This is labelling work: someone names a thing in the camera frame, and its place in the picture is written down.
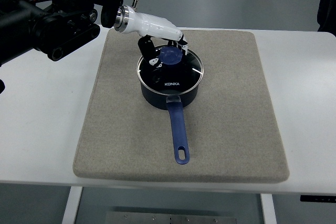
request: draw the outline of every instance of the gray felt mat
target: gray felt mat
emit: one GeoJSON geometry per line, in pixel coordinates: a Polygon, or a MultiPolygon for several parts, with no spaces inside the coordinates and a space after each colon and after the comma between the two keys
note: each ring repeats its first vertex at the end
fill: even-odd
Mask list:
{"type": "MultiPolygon", "coordinates": [[[[143,98],[138,34],[110,30],[79,139],[79,177],[147,182],[276,183],[289,176],[254,35],[186,30],[204,64],[184,117],[190,162],[174,159],[168,111],[143,98]]],[[[156,45],[164,40],[154,39],[156,45]]]]}

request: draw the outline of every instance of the white robotic hand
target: white robotic hand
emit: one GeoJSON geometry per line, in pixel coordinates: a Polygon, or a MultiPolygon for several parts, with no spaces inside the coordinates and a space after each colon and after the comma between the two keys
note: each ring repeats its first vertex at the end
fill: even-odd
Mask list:
{"type": "Polygon", "coordinates": [[[114,28],[123,34],[135,31],[140,36],[169,40],[172,41],[173,46],[182,50],[184,55],[188,52],[188,44],[183,33],[170,21],[149,14],[137,13],[130,6],[119,8],[114,28]]]}

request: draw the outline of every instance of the robotic hand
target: robotic hand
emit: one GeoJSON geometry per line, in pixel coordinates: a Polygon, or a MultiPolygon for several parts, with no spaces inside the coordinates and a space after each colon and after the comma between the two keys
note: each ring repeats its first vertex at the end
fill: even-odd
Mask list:
{"type": "MultiPolygon", "coordinates": [[[[98,37],[100,28],[94,24],[102,6],[101,23],[121,33],[137,32],[143,55],[155,59],[157,51],[151,37],[168,40],[169,46],[187,54],[182,32],[165,18],[137,13],[123,6],[123,0],[0,0],[0,66],[35,48],[57,61],[98,37]],[[45,9],[37,3],[52,1],[45,9]]],[[[0,81],[0,93],[4,89],[0,81]]]]}
{"type": "Polygon", "coordinates": [[[128,34],[135,31],[143,36],[138,45],[142,54],[146,58],[152,59],[150,61],[151,65],[157,63],[155,59],[158,55],[151,37],[168,40],[168,45],[179,48],[183,55],[188,52],[187,41],[183,33],[170,21],[149,14],[137,13],[130,6],[119,8],[114,28],[120,33],[128,34]]]}

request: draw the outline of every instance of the handle hole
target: handle hole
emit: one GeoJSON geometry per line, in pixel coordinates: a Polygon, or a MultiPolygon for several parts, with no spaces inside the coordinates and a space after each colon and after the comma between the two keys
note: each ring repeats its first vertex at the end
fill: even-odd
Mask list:
{"type": "Polygon", "coordinates": [[[182,148],[182,147],[180,147],[179,149],[178,149],[178,156],[179,156],[179,159],[180,160],[185,160],[185,150],[184,150],[184,148],[182,148]]]}

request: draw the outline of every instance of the pot handle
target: pot handle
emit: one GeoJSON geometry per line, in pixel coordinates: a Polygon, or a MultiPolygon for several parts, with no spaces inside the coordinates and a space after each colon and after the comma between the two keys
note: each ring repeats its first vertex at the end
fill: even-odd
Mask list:
{"type": "Polygon", "coordinates": [[[184,165],[189,162],[190,156],[184,124],[183,105],[179,96],[169,96],[166,101],[172,125],[175,160],[180,165],[184,165]]]}

